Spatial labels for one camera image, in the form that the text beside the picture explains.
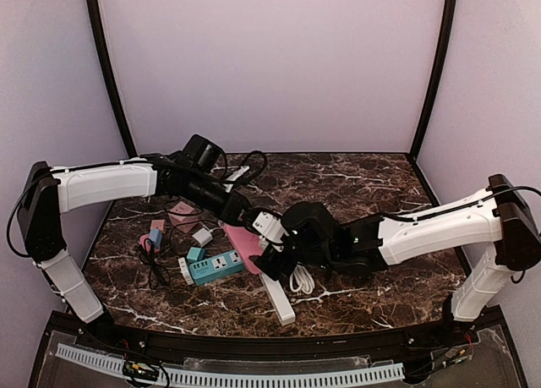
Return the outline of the teal power strip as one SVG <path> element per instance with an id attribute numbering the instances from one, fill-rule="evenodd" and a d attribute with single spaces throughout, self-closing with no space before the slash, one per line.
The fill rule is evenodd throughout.
<path id="1" fill-rule="evenodd" d="M 198 286 L 245 270 L 245 265 L 236 250 L 200 260 L 189 265 L 189 272 Z"/>

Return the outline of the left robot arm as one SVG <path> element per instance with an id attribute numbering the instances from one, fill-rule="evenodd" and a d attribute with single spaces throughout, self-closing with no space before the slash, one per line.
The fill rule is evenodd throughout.
<path id="1" fill-rule="evenodd" d="M 101 300 L 68 252 L 61 215 L 82 206 L 131 197 L 178 196 L 229 225 L 241 225 L 251 206 L 228 180 L 211 176 L 222 156 L 218 145 L 199 134 L 168 156 L 159 153 L 79 167 L 30 169 L 25 188 L 8 219 L 17 222 L 30 258 L 59 291 L 80 321 L 89 324 L 105 313 Z"/>

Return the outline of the white usb charger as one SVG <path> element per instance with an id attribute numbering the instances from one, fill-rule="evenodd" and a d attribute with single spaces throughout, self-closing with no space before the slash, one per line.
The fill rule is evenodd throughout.
<path id="1" fill-rule="evenodd" d="M 203 248 L 213 240 L 212 233 L 206 228 L 200 228 L 192 235 L 194 241 Z"/>

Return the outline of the bright pink plug adapter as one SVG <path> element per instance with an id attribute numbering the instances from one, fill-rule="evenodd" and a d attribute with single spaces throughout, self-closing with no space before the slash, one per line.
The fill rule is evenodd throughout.
<path id="1" fill-rule="evenodd" d="M 154 248 L 154 242 L 150 239 L 149 234 L 145 234 L 139 238 L 139 245 L 147 251 Z"/>

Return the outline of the light pink charger block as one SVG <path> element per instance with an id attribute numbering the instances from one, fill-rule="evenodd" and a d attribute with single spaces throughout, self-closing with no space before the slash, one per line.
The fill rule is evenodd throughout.
<path id="1" fill-rule="evenodd" d="M 165 227 L 165 220 L 153 220 L 150 224 L 148 244 L 155 251 L 159 251 L 161 249 L 161 242 L 163 235 L 165 234 Z"/>

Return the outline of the pink triangular power strip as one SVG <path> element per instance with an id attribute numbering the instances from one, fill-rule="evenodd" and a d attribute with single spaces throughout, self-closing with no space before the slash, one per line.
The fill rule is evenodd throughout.
<path id="1" fill-rule="evenodd" d="M 252 256 L 260 257 L 263 254 L 259 237 L 243 227 L 225 225 L 223 229 L 232 246 L 237 250 L 246 270 L 254 275 L 260 274 L 261 269 L 251 259 Z"/>

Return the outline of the pink cube socket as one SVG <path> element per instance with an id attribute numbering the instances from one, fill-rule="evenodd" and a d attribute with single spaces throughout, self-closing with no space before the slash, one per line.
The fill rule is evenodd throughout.
<path id="1" fill-rule="evenodd" d="M 184 202 L 177 202 L 173 207 L 166 208 L 166 213 L 172 226 L 184 233 L 191 231 L 199 222 L 199 212 Z"/>

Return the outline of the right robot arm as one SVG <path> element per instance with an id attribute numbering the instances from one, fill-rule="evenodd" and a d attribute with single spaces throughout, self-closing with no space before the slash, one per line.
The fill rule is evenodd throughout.
<path id="1" fill-rule="evenodd" d="M 514 274 L 540 261 L 540 232 L 523 191 L 495 174 L 464 199 L 405 215 L 340 223 L 320 202 L 299 202 L 278 216 L 261 211 L 251 227 L 263 252 L 249 259 L 273 280 L 297 265 L 365 276 L 435 251 L 485 243 L 482 258 L 444 305 L 448 322 L 469 324 Z"/>

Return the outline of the teal charger plug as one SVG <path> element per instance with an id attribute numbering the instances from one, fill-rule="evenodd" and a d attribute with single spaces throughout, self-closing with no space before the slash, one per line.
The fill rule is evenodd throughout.
<path id="1" fill-rule="evenodd" d="M 194 263 L 202 260 L 206 255 L 206 249 L 201 247 L 191 247 L 186 255 L 186 260 L 189 263 Z"/>

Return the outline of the white power strip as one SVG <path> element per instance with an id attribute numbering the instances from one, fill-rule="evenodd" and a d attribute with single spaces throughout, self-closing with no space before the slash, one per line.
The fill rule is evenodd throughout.
<path id="1" fill-rule="evenodd" d="M 279 281 L 273 281 L 265 273 L 259 273 L 259 278 L 266 290 L 267 296 L 275 310 L 282 326 L 295 322 L 296 314 Z"/>

